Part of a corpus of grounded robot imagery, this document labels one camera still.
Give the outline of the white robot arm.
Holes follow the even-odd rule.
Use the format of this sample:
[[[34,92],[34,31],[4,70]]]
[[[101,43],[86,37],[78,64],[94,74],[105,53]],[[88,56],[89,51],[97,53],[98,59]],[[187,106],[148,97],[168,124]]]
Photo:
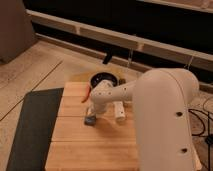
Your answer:
[[[90,100],[95,114],[109,102],[132,103],[140,171],[196,171],[188,104],[198,91],[192,72],[158,68],[120,86],[97,86]]]

